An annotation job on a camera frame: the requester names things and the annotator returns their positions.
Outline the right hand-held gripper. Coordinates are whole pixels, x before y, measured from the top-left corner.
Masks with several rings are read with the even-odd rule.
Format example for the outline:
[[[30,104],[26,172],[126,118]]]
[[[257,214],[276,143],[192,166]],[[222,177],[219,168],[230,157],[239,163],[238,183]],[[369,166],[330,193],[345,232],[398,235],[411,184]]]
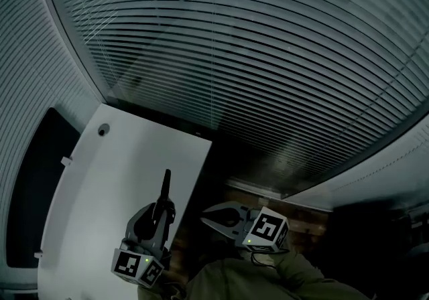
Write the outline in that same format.
[[[236,240],[239,231],[236,224],[221,224],[213,220],[244,220],[248,207],[235,201],[213,205],[202,212],[201,221],[223,236]],[[250,252],[280,252],[289,232],[288,219],[267,208],[252,210],[250,223],[245,224],[241,246]]]

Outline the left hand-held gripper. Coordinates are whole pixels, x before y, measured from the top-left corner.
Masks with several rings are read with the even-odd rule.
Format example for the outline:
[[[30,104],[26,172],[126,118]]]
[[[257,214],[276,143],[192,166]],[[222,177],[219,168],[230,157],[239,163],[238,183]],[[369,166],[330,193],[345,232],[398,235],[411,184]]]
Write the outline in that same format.
[[[114,275],[146,289],[152,288],[170,265],[166,241],[176,215],[169,198],[171,174],[170,169],[165,171],[160,201],[140,209],[128,221],[125,237],[111,263]]]

